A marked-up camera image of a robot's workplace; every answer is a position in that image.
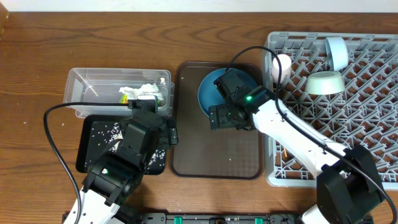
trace black cable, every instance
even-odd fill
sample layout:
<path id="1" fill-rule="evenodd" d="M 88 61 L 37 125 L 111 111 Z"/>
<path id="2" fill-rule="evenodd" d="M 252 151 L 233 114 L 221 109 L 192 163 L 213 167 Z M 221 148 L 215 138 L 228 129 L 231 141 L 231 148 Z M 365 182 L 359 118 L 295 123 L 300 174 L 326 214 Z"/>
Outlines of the black cable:
<path id="1" fill-rule="evenodd" d="M 251 49 L 262 49 L 262 50 L 266 50 L 269 53 L 271 53 L 272 56 L 274 56 L 278 62 L 278 66 L 279 66 L 279 75 L 278 75 L 278 82 L 276 84 L 276 93 L 275 93 L 275 106 L 278 110 L 278 112 L 280 113 L 282 119 L 286 120 L 286 122 L 288 122 L 291 127 L 293 127 L 294 129 L 296 129 L 296 131 L 298 131 L 300 134 L 304 135 L 306 138 L 308 138 L 309 140 L 311 140 L 313 143 L 315 143 L 317 146 L 319 146 L 321 149 L 323 149 L 326 152 L 329 152 L 330 154 L 332 154 L 333 156 L 337 157 L 338 159 L 340 159 L 342 162 L 344 162 L 348 167 L 350 167 L 351 169 L 355 170 L 357 173 L 359 173 L 361 176 L 363 176 L 365 179 L 368 179 L 368 181 L 370 181 L 370 183 L 372 183 L 379 191 L 379 193 L 387 200 L 388 204 L 391 207 L 392 210 L 392 224 L 395 224 L 397 222 L 397 209 L 394 205 L 394 202 L 391 200 L 391 198 L 388 196 L 388 194 L 386 193 L 386 191 L 384 189 L 382 189 L 372 178 L 370 178 L 370 176 L 368 176 L 367 174 L 365 174 L 361 169 L 359 169 L 358 167 L 356 167 L 356 165 L 354 165 L 353 163 L 351 163 L 349 160 L 345 159 L 342 155 L 338 154 L 337 152 L 335 152 L 334 150 L 330 149 L 326 144 L 323 144 L 322 142 L 317 141 L 313 136 L 309 135 L 307 132 L 303 131 L 302 129 L 300 129 L 296 124 L 294 124 L 288 117 L 287 115 L 280 109 L 279 107 L 279 88 L 280 88 L 280 80 L 282 79 L 282 64 L 280 63 L 280 60 L 278 58 L 278 55 L 272 51 L 271 49 L 268 49 L 267 47 L 263 47 L 263 46 L 252 46 L 252 47 L 248 47 L 244 50 L 242 50 L 241 52 L 239 52 L 229 63 L 229 65 L 226 67 L 226 72 L 228 71 L 228 69 L 230 68 L 230 66 L 232 66 L 233 62 L 236 60 L 236 58 L 238 58 L 241 54 L 245 53 L 248 50 Z"/>
<path id="2" fill-rule="evenodd" d="M 61 164 L 62 164 L 63 168 L 65 169 L 65 171 L 67 172 L 67 174 L 68 174 L 68 176 L 70 178 L 70 181 L 73 184 L 73 188 L 75 189 L 75 192 L 76 192 L 78 209 L 77 209 L 77 216 L 76 216 L 75 224 L 78 224 L 79 220 L 80 220 L 80 216 L 81 216 L 81 197 L 80 197 L 79 186 L 77 185 L 76 180 L 73 177 L 72 172 L 70 172 L 70 169 L 69 169 L 67 163 L 63 160 L 60 152 L 58 151 L 57 147 L 55 146 L 55 143 L 54 143 L 53 139 L 51 138 L 51 134 L 50 134 L 50 130 L 49 130 L 49 124 L 47 122 L 47 118 L 48 118 L 48 116 L 49 116 L 49 114 L 50 114 L 50 112 L 52 110 L 57 109 L 57 108 L 61 108 L 61 107 L 64 107 L 64 106 L 73 106 L 73 105 L 82 105 L 82 106 L 127 106 L 127 104 L 125 104 L 125 103 L 81 103 L 81 102 L 63 103 L 63 104 L 55 105 L 55 106 L 51 107 L 50 109 L 48 109 L 44 113 L 43 121 L 44 121 L 45 135 L 47 136 L 47 139 L 49 140 L 49 143 L 50 143 L 51 148 L 53 149 L 55 155 L 57 156 L 57 158 L 61 162 Z"/>

